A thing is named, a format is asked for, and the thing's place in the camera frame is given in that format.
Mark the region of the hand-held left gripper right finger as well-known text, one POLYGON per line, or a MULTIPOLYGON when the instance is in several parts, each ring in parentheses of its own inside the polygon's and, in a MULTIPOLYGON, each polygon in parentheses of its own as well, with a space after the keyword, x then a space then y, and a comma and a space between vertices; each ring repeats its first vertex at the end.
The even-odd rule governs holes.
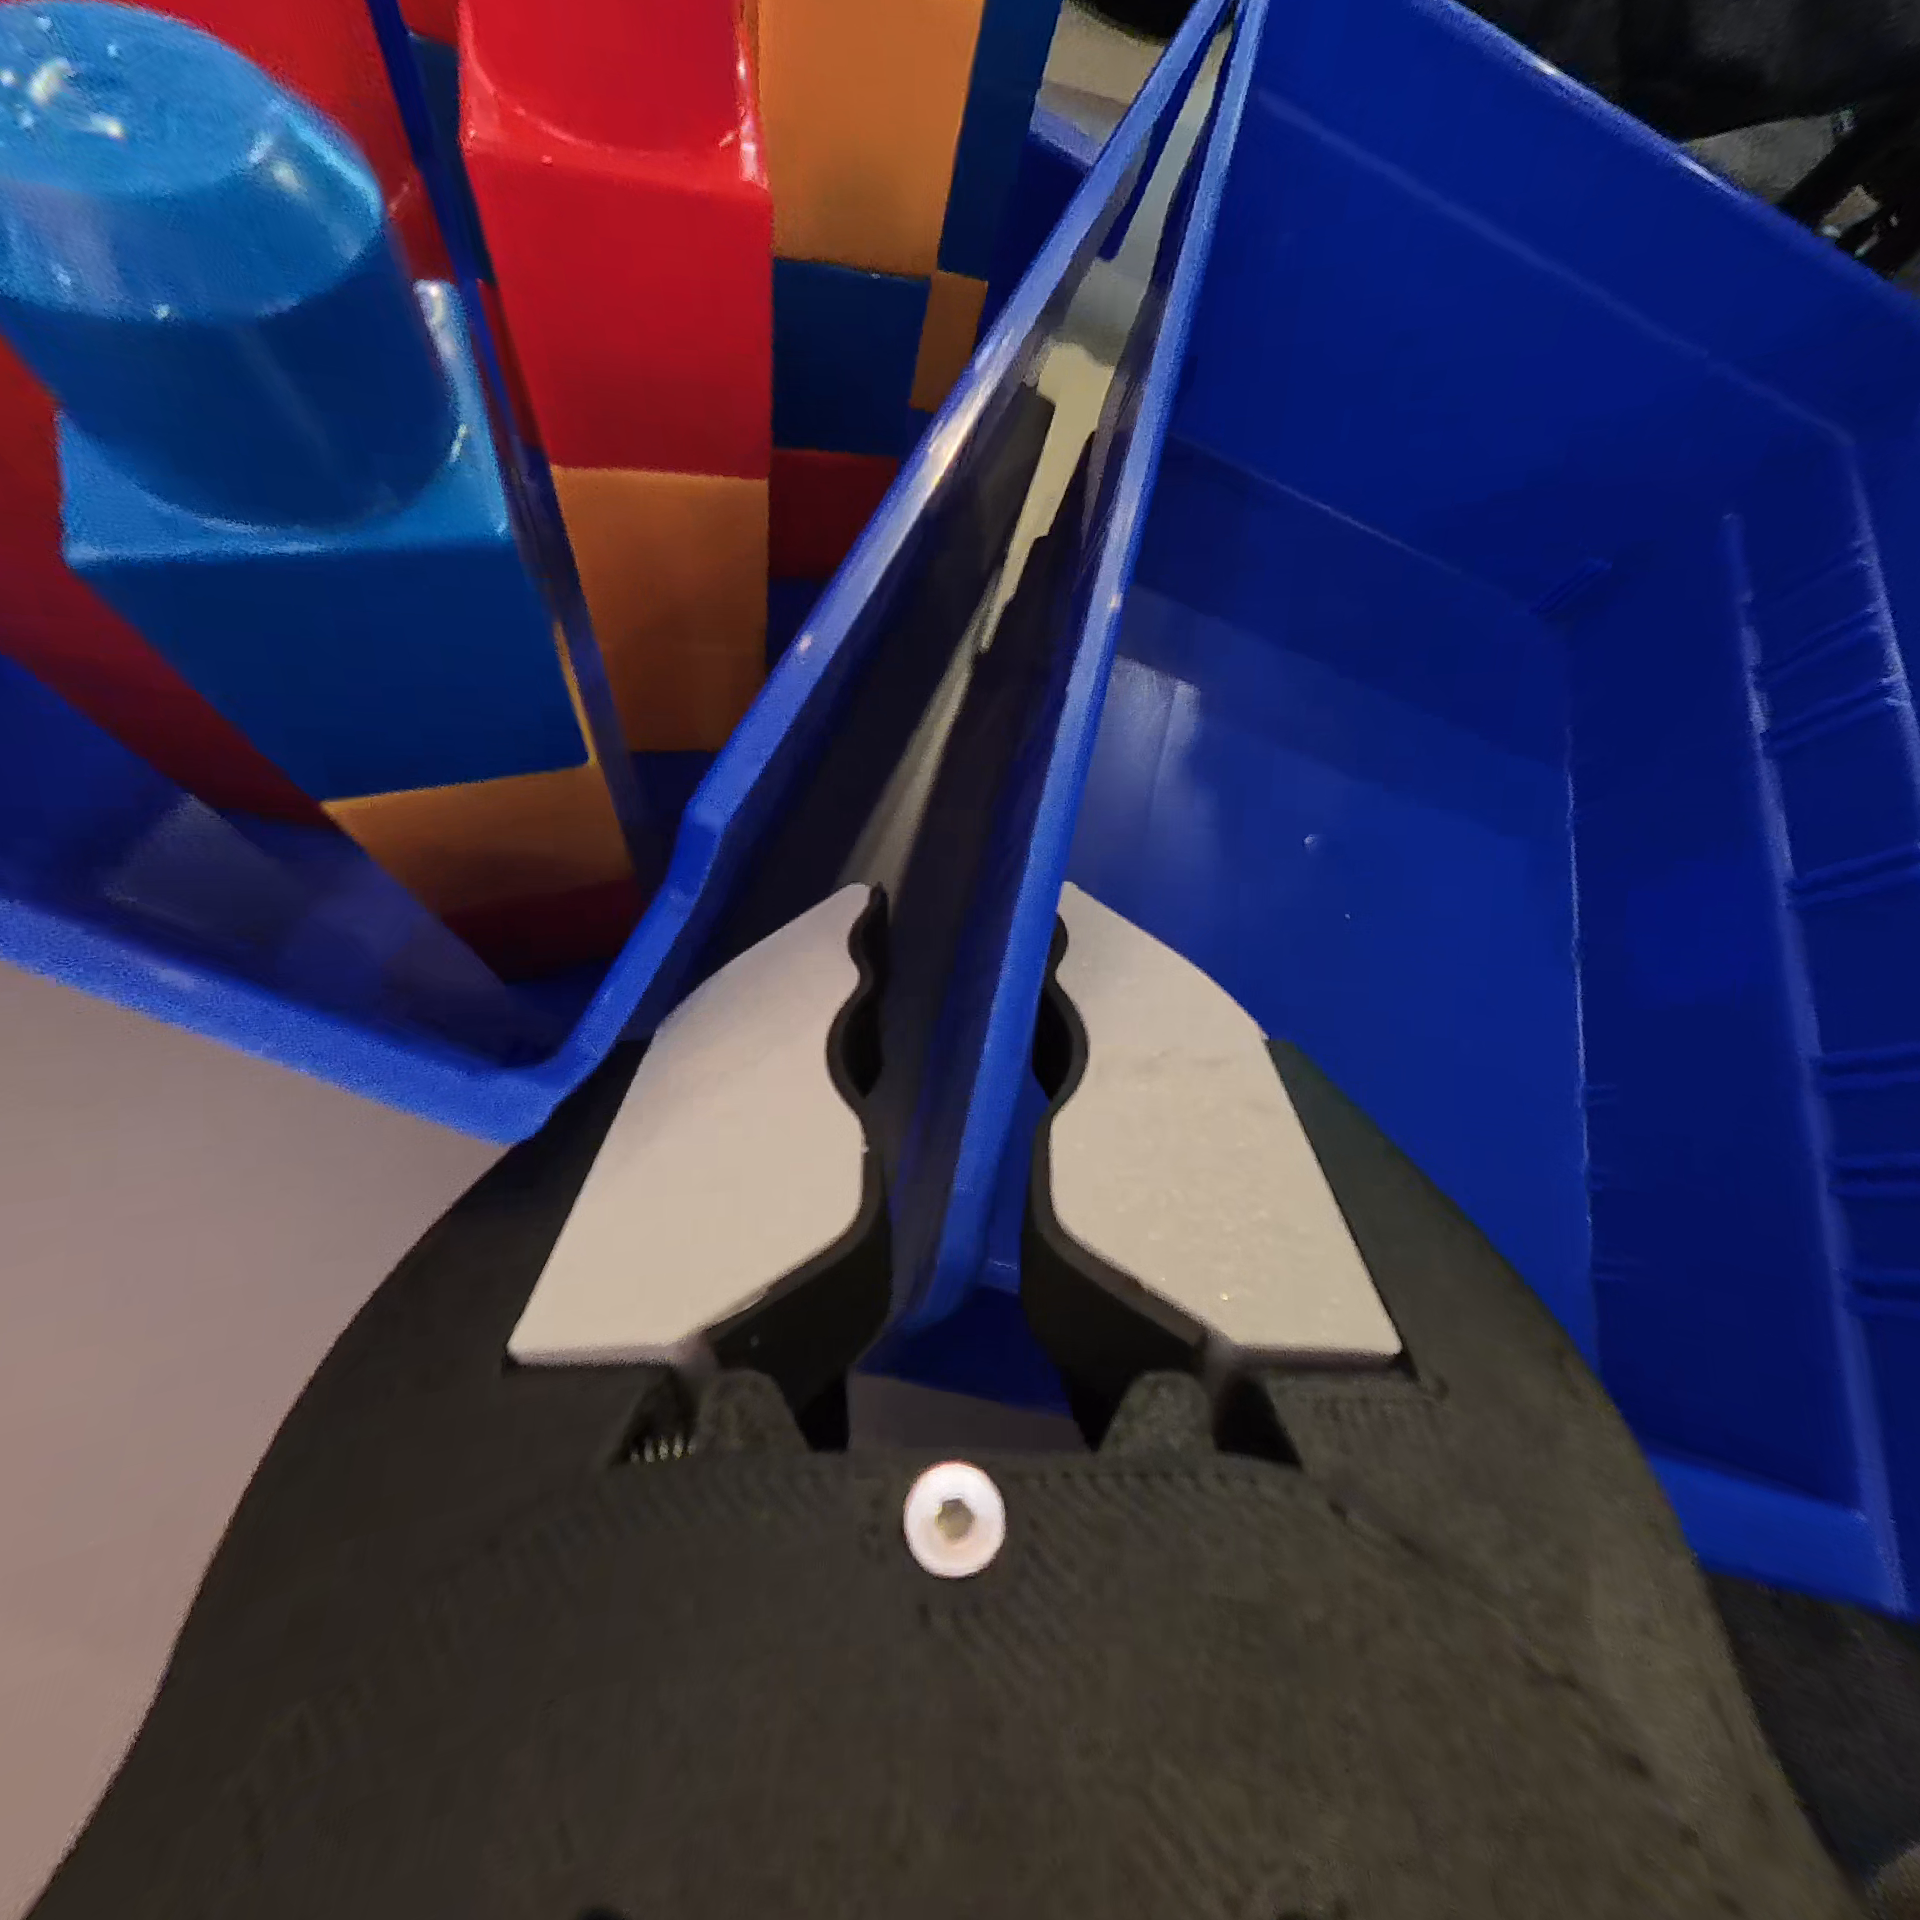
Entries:
POLYGON ((1135 1384, 1237 1415, 1266 1372, 1394 1372, 1406 1342, 1259 1019, 1179 949, 1063 886, 1021 1308, 1101 1448, 1135 1384))

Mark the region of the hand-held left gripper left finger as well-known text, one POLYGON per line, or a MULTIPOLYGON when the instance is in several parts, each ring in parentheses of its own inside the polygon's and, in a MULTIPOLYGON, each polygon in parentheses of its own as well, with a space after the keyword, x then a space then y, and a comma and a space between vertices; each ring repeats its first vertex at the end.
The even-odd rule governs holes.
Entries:
POLYGON ((846 883, 744 949, 645 1045, 507 1342, 512 1372, 723 1374, 824 1452, 892 1308, 873 1097, 889 903, 846 883))

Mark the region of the grey desk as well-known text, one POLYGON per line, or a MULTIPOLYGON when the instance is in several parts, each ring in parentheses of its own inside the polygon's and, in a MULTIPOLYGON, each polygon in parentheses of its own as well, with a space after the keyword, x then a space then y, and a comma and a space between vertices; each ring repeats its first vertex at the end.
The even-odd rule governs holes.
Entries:
POLYGON ((502 1148, 2 976, 2 1910, 104 1795, 263 1450, 502 1148))

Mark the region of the orange toy block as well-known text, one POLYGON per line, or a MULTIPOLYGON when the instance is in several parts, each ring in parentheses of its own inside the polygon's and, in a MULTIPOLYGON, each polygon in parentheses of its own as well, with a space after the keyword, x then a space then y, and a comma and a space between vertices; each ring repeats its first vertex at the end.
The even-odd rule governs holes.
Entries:
POLYGON ((446 920, 572 897, 636 903, 602 762, 324 800, 328 824, 446 920))
POLYGON ((597 643, 636 753, 715 753, 765 683, 765 477, 555 466, 597 643))
POLYGON ((931 279, 983 2, 759 2, 780 261, 931 279))
POLYGON ((910 390, 914 411, 937 411, 965 375, 978 347, 987 292, 983 279, 934 271, 910 390))

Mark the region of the blue plastic bin with blocks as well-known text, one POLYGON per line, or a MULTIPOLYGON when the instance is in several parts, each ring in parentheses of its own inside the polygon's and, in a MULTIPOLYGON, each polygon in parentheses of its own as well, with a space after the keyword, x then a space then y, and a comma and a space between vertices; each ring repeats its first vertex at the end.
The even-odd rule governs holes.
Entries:
POLYGON ((572 897, 446 920, 343 829, 206 803, 5 656, 5 966, 310 1073, 474 1140, 538 1132, 612 1052, 789 915, 824 899, 995 573, 1051 408, 1035 363, 1114 251, 1197 92, 1207 7, 1116 131, 1042 202, 1021 116, 1058 5, 983 5, 939 270, 987 281, 983 329, 846 560, 765 590, 765 683, 715 753, 630 749, 538 441, 461 151, 454 42, 426 5, 368 5, 446 236, 521 558, 555 622, 588 753, 607 774, 640 897, 572 897))

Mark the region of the blue toy block with stud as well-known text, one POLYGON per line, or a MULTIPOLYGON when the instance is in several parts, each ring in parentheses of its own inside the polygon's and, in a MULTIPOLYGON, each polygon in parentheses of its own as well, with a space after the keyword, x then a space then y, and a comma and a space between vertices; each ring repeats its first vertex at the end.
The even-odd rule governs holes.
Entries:
POLYGON ((2 322, 61 551, 313 800, 588 760, 455 293, 224 40, 5 7, 2 322))

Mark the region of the small blue toy block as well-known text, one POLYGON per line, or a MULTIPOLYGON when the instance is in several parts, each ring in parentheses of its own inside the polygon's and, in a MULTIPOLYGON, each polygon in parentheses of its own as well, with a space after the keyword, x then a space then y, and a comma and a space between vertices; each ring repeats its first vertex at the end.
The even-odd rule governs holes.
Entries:
POLYGON ((773 258, 771 434, 779 451, 900 457, 929 281, 773 258))

